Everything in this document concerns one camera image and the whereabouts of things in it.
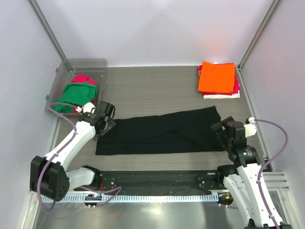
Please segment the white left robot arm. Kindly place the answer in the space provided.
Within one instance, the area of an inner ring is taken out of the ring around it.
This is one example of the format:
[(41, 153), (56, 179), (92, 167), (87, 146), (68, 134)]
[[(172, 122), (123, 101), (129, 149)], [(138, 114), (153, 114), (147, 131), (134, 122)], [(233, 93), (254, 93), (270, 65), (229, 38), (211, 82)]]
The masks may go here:
[(30, 190), (53, 201), (61, 201), (76, 188), (97, 190), (102, 183), (100, 170), (82, 166), (69, 171), (68, 167), (79, 151), (91, 139), (99, 139), (115, 126), (115, 106), (99, 102), (77, 107), (78, 121), (71, 132), (45, 156), (36, 156), (30, 164)]

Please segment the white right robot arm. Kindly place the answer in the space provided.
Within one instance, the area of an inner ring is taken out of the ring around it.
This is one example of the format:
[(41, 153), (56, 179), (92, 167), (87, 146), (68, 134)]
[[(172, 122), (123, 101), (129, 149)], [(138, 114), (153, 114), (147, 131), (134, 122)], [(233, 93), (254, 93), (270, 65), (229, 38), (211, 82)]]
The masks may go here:
[(211, 127), (220, 144), (228, 153), (231, 165), (219, 166), (215, 183), (227, 188), (236, 203), (247, 229), (290, 229), (277, 212), (267, 189), (263, 166), (257, 150), (247, 139), (257, 132), (255, 119), (245, 123), (231, 116)]

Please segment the black t shirt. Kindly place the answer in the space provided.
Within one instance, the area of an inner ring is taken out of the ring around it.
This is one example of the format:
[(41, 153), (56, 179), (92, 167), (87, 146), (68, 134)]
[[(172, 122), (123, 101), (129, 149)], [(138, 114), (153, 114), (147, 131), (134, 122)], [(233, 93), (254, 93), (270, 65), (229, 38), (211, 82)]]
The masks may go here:
[(98, 156), (217, 152), (211, 127), (221, 121), (215, 106), (163, 115), (116, 119), (98, 139)]

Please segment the grey plastic bin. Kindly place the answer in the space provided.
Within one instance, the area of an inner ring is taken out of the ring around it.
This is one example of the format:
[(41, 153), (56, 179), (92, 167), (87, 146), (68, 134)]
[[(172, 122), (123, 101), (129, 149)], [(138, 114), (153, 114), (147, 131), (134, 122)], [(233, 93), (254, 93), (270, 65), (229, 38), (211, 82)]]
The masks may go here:
[(102, 100), (106, 78), (105, 59), (69, 59), (71, 71), (61, 63), (47, 97), (45, 112), (50, 114), (49, 106), (64, 116), (79, 116), (76, 107), (91, 102), (94, 106)]

